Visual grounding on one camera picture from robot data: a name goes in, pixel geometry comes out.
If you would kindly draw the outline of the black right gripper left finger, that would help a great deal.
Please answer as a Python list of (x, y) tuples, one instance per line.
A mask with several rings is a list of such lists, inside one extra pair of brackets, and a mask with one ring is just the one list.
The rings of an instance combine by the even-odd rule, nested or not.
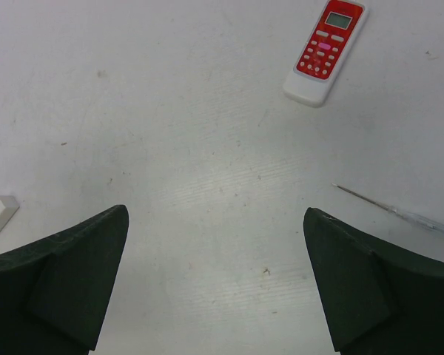
[(116, 205), (0, 254), (0, 354), (94, 351), (128, 229)]

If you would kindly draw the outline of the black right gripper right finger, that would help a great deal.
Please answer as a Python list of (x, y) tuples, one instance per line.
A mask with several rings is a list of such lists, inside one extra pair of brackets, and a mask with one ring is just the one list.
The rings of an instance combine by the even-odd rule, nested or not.
[(339, 354), (444, 354), (444, 262), (316, 208), (303, 232)]

